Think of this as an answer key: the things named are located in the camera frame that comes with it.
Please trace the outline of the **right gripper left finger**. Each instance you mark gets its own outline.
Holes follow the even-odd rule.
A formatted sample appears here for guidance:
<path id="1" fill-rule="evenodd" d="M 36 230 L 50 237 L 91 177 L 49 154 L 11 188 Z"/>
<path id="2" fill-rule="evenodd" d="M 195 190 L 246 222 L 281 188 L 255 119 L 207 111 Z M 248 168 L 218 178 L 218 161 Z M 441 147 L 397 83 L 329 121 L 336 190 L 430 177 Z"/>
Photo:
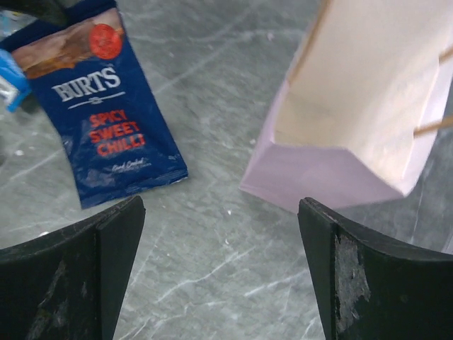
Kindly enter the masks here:
<path id="1" fill-rule="evenodd" d="M 142 235 L 141 197 L 1 250 L 2 339 L 112 339 Z"/>

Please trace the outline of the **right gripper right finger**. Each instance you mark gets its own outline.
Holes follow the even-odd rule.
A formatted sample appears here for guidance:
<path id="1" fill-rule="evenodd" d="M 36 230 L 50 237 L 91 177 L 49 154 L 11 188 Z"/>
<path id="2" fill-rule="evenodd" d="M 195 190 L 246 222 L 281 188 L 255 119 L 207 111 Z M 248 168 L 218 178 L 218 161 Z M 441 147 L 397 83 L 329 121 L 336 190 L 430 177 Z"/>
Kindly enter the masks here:
<path id="1" fill-rule="evenodd" d="M 399 241 L 312 198 L 299 229 L 327 339 L 451 339 L 452 255 Z"/>

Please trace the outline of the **pink paper bag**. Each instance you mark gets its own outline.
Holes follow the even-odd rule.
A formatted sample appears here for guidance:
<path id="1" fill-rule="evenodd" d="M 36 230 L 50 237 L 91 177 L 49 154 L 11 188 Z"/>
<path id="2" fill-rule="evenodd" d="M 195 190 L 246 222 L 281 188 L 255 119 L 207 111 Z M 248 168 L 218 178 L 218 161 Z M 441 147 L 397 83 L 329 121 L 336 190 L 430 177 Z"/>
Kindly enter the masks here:
<path id="1" fill-rule="evenodd" d="M 240 188 L 296 212 L 406 197 L 452 83 L 451 1 L 323 1 Z"/>

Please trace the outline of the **blue Burts chips bag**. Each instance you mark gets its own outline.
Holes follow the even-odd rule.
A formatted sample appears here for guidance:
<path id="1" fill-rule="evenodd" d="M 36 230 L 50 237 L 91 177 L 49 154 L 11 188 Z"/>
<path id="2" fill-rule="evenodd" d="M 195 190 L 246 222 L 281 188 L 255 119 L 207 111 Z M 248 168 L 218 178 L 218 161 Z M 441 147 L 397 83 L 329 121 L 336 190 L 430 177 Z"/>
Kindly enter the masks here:
<path id="1" fill-rule="evenodd" d="M 115 1 L 80 1 L 1 47 L 25 74 L 71 164 L 82 208 L 188 176 Z"/>

